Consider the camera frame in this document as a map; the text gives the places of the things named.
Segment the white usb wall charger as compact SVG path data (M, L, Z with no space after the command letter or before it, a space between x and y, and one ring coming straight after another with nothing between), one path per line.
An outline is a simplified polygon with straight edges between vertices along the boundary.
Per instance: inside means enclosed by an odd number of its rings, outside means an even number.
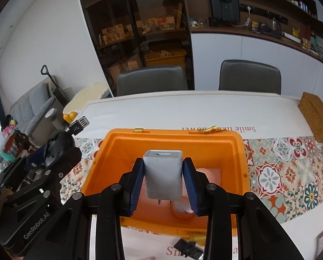
M183 195L183 152L148 150L143 156L146 197L158 201L178 201Z

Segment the round pink deer night light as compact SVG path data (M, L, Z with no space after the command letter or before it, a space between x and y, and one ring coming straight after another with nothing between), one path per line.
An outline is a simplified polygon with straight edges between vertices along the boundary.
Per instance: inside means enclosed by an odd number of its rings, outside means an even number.
M203 172L189 165L183 166L183 180L187 196L171 202L171 212L178 219L209 217L215 211L215 203L226 196L219 185L210 183Z

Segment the grey sofa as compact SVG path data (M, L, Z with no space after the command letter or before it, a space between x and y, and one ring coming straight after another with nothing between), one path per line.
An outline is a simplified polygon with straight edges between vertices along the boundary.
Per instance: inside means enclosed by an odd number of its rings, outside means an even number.
M51 80L43 80L21 96L10 108L9 114L16 121L16 129L38 146L43 145L56 130L45 118L45 114L52 108L63 110L63 106L53 93L54 90L55 86Z

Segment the patterned table runner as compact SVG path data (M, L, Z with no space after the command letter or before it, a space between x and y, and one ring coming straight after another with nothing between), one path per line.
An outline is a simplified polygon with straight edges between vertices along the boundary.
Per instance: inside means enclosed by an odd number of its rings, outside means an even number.
M308 137L243 140L250 189L282 223L323 203L323 144Z

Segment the black bike light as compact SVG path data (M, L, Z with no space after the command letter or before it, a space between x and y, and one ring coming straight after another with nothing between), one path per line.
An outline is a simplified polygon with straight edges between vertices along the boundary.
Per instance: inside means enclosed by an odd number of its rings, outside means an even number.
M204 251L197 247L196 242L180 238L173 247L184 257L190 257L195 260L203 259Z

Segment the orange plastic storage box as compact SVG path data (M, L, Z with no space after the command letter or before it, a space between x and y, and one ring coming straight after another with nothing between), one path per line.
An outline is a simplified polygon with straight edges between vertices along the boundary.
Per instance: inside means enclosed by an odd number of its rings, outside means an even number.
M184 238L203 236L207 217L196 217L191 210L182 177L186 157L227 192L243 195L250 190L243 140L234 131L116 128L105 136L81 191L101 193L140 158L147 166L137 209L132 217L121 218L122 225Z

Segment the dark grey chair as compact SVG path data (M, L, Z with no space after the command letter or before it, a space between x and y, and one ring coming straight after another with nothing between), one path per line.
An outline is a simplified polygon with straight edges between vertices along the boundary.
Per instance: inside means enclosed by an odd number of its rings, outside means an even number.
M117 78L117 96L188 90L180 66L154 66L130 70Z
M221 64L218 89L281 94L281 72L260 62L225 60Z

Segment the woven wicker tissue box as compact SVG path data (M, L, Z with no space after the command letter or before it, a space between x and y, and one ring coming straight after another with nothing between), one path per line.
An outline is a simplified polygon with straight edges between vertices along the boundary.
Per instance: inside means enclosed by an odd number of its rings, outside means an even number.
M315 139L323 143L323 102L315 94L303 92L298 104L299 110L305 117Z

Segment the dark display cabinet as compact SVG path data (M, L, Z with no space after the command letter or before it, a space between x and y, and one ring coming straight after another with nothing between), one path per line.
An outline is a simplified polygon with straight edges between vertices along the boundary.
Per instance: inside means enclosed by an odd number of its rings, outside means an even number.
M152 66L183 68L193 90L194 66L185 0L80 0L112 94L117 78Z

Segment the black coffee machine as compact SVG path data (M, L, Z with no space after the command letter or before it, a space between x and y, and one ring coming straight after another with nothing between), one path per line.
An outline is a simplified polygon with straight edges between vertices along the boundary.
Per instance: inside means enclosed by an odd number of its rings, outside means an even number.
M240 21L239 0L211 0L211 9L215 21Z

